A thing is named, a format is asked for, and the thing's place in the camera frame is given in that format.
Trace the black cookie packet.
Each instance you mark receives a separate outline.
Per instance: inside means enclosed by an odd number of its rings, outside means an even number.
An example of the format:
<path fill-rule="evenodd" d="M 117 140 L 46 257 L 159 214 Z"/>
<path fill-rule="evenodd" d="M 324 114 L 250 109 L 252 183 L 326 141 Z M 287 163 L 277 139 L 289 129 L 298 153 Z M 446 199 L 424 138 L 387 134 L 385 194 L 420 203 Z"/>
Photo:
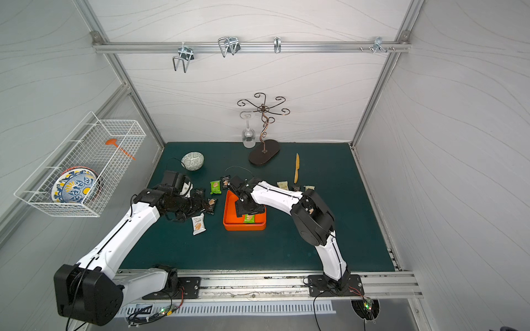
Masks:
<path fill-rule="evenodd" d="M 217 205 L 218 200 L 215 198 L 207 199 L 205 204 L 205 212 L 210 215 L 215 214 L 215 207 Z"/>
<path fill-rule="evenodd" d="M 197 188 L 193 190 L 193 197 L 197 197 L 198 199 L 203 199 L 205 197 L 205 189 L 204 188 Z"/>
<path fill-rule="evenodd" d="M 228 190 L 230 185 L 230 175 L 223 176 L 220 183 L 222 185 L 222 190 Z"/>

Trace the white cookie packet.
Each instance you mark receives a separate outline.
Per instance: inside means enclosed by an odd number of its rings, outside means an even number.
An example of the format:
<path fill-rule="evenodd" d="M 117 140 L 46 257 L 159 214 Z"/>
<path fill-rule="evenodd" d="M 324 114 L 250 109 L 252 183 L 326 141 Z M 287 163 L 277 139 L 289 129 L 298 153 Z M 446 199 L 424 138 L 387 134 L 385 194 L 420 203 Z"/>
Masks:
<path fill-rule="evenodd" d="M 193 224 L 193 235 L 198 235 L 198 234 L 205 232 L 206 227 L 204 224 L 204 213 L 194 216 L 192 218 L 192 224 Z"/>

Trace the orange storage box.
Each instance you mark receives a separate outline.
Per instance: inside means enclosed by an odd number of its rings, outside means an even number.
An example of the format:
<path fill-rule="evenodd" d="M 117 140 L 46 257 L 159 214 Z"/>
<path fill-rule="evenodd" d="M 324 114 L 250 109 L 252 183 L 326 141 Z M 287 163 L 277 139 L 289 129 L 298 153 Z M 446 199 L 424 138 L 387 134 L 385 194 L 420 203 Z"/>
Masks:
<path fill-rule="evenodd" d="M 255 215 L 255 223 L 244 223 L 244 216 L 237 217 L 235 210 L 235 202 L 237 197 L 231 192 L 227 192 L 223 225 L 227 231 L 262 231 L 266 229 L 266 212 Z"/>

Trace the yellow cookie packet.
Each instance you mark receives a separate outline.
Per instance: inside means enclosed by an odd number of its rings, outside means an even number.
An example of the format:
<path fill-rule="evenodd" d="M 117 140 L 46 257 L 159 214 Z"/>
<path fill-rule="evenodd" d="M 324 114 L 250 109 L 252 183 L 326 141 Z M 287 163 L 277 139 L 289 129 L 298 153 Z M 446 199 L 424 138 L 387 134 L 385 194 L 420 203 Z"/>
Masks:
<path fill-rule="evenodd" d="M 283 190 L 289 190 L 287 181 L 279 181 L 277 182 L 277 186 Z"/>

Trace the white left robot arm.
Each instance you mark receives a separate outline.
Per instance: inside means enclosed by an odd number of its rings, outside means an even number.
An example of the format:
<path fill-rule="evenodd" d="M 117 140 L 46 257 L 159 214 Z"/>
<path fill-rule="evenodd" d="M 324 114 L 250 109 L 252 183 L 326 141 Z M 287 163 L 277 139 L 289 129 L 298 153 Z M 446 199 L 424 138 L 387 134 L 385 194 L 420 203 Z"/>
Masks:
<path fill-rule="evenodd" d="M 60 316 L 105 325 L 123 306 L 165 292 L 170 299 L 196 299 L 199 277 L 179 278 L 176 269 L 157 266 L 116 279 L 118 269 L 143 234 L 167 212 L 180 219 L 202 210 L 201 197 L 145 189 L 132 200 L 129 211 L 87 255 L 64 264 L 53 281 Z"/>

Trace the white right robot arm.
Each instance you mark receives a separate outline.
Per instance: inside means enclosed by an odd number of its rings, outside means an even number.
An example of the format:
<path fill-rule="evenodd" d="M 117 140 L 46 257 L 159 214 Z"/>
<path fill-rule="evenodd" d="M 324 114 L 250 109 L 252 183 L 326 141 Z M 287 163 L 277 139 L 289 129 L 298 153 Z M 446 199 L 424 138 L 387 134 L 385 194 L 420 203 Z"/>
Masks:
<path fill-rule="evenodd" d="M 350 272 L 337 243 L 335 217 L 315 190 L 284 190 L 256 177 L 234 177 L 228 187 L 237 197 L 235 209 L 239 217 L 260 214 L 267 207 L 290 215 L 303 240 L 316 248 L 326 280 L 338 288 L 346 286 Z"/>

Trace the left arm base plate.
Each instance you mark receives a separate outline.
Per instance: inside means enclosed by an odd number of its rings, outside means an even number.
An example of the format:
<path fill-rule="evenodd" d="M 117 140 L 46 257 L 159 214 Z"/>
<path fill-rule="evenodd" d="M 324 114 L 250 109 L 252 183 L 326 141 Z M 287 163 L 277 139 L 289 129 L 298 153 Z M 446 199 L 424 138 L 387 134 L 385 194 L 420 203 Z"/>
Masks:
<path fill-rule="evenodd" d="M 142 299 L 197 299 L 200 293 L 201 280 L 200 277 L 180 277 L 179 279 L 173 279 L 163 290 L 152 292 L 143 296 Z"/>

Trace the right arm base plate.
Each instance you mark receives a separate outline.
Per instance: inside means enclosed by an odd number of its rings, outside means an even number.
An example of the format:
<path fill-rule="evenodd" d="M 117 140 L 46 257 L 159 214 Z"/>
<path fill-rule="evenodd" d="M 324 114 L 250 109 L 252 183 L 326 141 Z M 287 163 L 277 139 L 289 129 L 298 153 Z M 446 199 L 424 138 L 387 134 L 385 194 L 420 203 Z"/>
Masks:
<path fill-rule="evenodd" d="M 363 297 L 364 287 L 358 274 L 344 276 L 334 281 L 326 275 L 310 275 L 303 280 L 311 297 Z"/>

